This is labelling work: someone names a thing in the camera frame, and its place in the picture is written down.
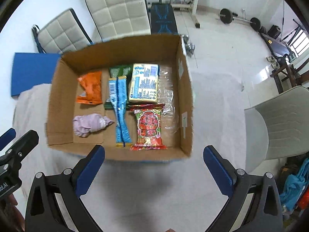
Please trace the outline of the person right hand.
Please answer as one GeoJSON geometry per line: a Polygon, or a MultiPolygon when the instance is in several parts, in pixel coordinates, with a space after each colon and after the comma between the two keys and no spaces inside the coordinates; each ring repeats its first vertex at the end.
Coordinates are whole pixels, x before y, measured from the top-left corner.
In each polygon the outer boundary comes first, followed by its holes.
{"type": "Polygon", "coordinates": [[[14,194],[8,195],[1,200],[1,227],[2,231],[25,231],[25,219],[17,209],[18,202],[14,194]]]}

